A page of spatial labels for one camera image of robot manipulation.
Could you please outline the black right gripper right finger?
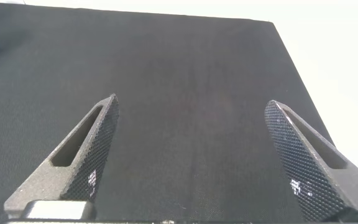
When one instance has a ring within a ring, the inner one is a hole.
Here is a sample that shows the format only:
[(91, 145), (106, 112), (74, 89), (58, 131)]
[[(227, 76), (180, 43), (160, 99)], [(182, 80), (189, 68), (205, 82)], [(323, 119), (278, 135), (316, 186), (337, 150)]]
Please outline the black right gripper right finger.
[(281, 102), (270, 100), (265, 123), (308, 222), (358, 222), (358, 167)]

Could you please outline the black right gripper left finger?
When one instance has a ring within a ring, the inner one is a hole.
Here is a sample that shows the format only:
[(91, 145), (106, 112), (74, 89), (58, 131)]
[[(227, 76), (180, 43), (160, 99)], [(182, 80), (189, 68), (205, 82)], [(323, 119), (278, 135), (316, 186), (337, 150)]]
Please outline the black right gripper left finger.
[(36, 201), (94, 202), (118, 119), (115, 94), (96, 103), (4, 202), (8, 217)]

